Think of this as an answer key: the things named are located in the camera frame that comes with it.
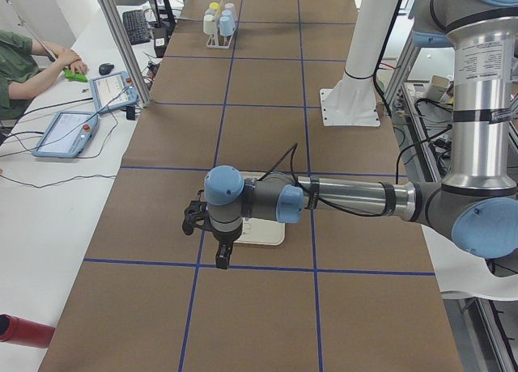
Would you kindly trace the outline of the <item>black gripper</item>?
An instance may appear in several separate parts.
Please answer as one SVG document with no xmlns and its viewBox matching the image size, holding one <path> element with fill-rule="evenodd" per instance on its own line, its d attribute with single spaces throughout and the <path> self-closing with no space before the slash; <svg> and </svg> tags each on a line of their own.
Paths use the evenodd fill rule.
<svg viewBox="0 0 518 372">
<path fill-rule="evenodd" d="M 182 230 L 185 235 L 192 235 L 195 228 L 209 231 L 218 240 L 219 247 L 215 254 L 215 264 L 219 269 L 228 269 L 231 261 L 231 254 L 234 242 L 242 234 L 242 219 L 238 219 L 237 226 L 232 226 L 229 231 L 221 231 L 215 228 L 215 222 L 210 220 L 207 202 L 202 201 L 203 189 L 197 191 L 197 197 L 190 201 L 189 206 L 184 210 Z"/>
</svg>

